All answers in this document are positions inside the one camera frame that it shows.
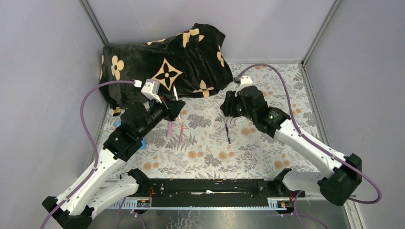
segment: blue clip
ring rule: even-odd
[[[114,122],[114,127],[118,128],[121,125],[121,120]]]
[[[146,148],[146,142],[144,139],[142,139],[142,146],[140,147],[140,149],[145,149]]]

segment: tan quatrefoil symbol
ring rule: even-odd
[[[176,78],[182,74],[182,71],[177,70],[167,62],[166,58],[163,59],[163,64],[160,67],[159,71],[152,77],[152,80],[157,80],[166,87],[168,91],[171,90]]]

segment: floral tablecloth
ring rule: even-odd
[[[249,64],[230,64],[236,76]],[[315,117],[309,104],[298,64],[274,64],[286,81],[293,112],[298,124],[318,137]],[[249,70],[254,85],[262,90],[268,104],[288,112],[281,81],[266,67]],[[183,98],[186,102],[181,115],[183,138],[179,143],[181,123],[173,122],[171,137],[167,138],[168,122],[162,121],[146,137],[146,149],[140,149],[111,178],[133,168],[141,169],[150,178],[274,178],[283,168],[299,171],[317,169],[291,147],[272,140],[256,130],[246,118],[224,117],[220,105],[225,93],[235,90],[231,83],[219,94],[198,99]],[[107,113],[99,139],[99,149],[114,131],[119,117]],[[228,144],[225,123],[228,124],[231,144]]]

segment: black cloth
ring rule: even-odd
[[[148,43],[112,43],[103,48],[100,83],[147,79],[160,82],[159,95],[174,98],[208,97],[232,80],[231,69],[222,57],[225,35],[214,26],[194,24],[191,30]],[[100,88],[112,109],[146,102],[141,88],[118,83]]]

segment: red wire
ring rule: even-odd
[[[149,188],[149,204],[150,204],[150,200],[152,199],[152,195],[153,195],[153,188],[152,187],[150,187]]]
[[[293,198],[294,198],[294,192],[291,191],[291,193],[290,193],[290,202],[292,201]]]

